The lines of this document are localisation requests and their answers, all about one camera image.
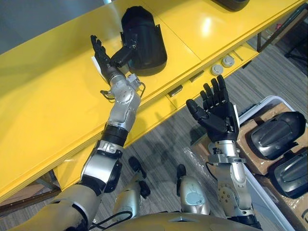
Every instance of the yellow table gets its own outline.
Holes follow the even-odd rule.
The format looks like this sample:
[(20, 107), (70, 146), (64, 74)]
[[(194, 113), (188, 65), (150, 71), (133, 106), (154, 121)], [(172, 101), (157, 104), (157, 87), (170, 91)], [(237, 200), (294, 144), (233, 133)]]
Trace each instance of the yellow table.
[(112, 108), (100, 94), (108, 86), (90, 60), (90, 34), (112, 55), (127, 7), (154, 15), (168, 54), (162, 72), (141, 77), (147, 89), (129, 145), (196, 97), (221, 57), (235, 58), (224, 76), (253, 59), (244, 42), (303, 2), (251, 0), (232, 13), (210, 0), (117, 0), (0, 55), (0, 201), (55, 167), (62, 189), (80, 179)]

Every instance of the robot forearm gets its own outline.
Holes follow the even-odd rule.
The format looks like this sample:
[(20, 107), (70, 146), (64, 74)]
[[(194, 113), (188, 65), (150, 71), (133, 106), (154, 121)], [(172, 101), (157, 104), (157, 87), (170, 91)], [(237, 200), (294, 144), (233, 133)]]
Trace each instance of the robot forearm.
[(260, 229), (246, 185), (245, 160), (238, 153), (234, 141), (218, 141), (209, 157), (217, 166), (218, 200), (228, 219)]

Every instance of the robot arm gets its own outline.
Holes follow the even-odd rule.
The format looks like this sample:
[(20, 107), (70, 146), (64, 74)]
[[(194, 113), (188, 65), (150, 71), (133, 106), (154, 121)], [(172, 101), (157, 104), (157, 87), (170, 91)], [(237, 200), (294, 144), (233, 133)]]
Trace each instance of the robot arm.
[(81, 182), (61, 192), (33, 218), (13, 228), (14, 231), (88, 230), (103, 193), (116, 188), (122, 168), (119, 159), (141, 101), (136, 92), (141, 83), (135, 75), (126, 78), (118, 68), (110, 65), (110, 58), (95, 36), (91, 36), (91, 41), (96, 61), (111, 86), (109, 92), (115, 100), (102, 138), (83, 167)]
[(221, 75), (212, 79), (214, 94), (208, 84), (201, 91), (203, 108), (194, 100), (186, 102), (198, 123), (205, 127), (215, 143), (214, 154), (209, 162), (214, 164), (218, 180), (218, 200), (228, 219), (261, 228), (255, 217), (250, 194), (246, 186), (245, 160), (239, 158), (235, 142), (239, 133), (236, 108), (229, 101), (224, 79)]

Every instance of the black plastic cover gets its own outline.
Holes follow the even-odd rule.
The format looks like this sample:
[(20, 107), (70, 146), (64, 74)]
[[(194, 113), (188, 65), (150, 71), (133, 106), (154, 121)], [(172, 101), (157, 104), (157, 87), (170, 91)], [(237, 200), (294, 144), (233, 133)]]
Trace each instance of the black plastic cover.
[(122, 163), (117, 160), (114, 168), (111, 171), (110, 177), (104, 189), (104, 193), (111, 193), (116, 189), (117, 183), (120, 179), (121, 169)]
[(256, 155), (274, 160), (297, 145), (294, 141), (304, 134), (305, 127), (300, 112), (284, 112), (256, 127), (246, 139)]
[(296, 199), (308, 192), (307, 148), (269, 173), (272, 184), (282, 195)]
[(239, 11), (244, 8), (249, 0), (214, 0), (226, 6), (228, 10)]
[(135, 46), (135, 52), (128, 62), (130, 71), (139, 76), (160, 72), (167, 62), (167, 53), (160, 30), (153, 16), (141, 6), (126, 10), (122, 17), (121, 38), (123, 46)]
[(106, 125), (102, 132), (102, 140), (124, 146), (128, 131), (123, 128)]
[(82, 176), (81, 181), (77, 184), (81, 184), (91, 188), (97, 196), (102, 193), (106, 186), (106, 183), (102, 180), (85, 174)]
[(247, 216), (238, 216), (238, 217), (230, 217), (228, 220), (233, 220), (244, 225), (249, 225), (251, 227), (262, 230), (260, 222), (258, 222), (255, 215), (247, 215)]

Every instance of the gray carpet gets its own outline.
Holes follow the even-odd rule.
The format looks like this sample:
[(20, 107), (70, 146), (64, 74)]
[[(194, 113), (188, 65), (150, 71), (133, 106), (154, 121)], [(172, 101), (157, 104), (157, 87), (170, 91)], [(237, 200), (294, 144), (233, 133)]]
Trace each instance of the gray carpet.
[[(256, 38), (250, 44), (256, 44)], [(307, 76), (287, 60), (279, 49), (269, 45), (245, 69), (239, 69), (226, 79), (230, 99), (237, 104), (239, 112), (258, 103), (268, 95), (283, 97), (307, 118)], [(112, 214), (116, 195), (129, 182), (133, 171), (128, 166), (130, 156), (137, 157), (148, 173), (146, 179), (152, 193), (141, 206), (141, 215), (161, 211), (180, 210), (176, 196), (176, 167), (183, 163), (187, 174), (196, 177), (204, 188), (214, 216), (224, 217), (216, 199), (216, 182), (209, 176), (204, 163), (190, 151), (192, 142), (204, 135), (201, 128), (183, 108), (167, 121), (140, 138), (125, 150), (121, 162), (122, 175), (116, 190), (105, 194), (96, 221)], [(36, 214), (49, 200), (16, 211), (0, 219), (0, 229), (6, 230), (18, 225)], [(265, 231), (282, 230), (262, 214), (257, 214)]]

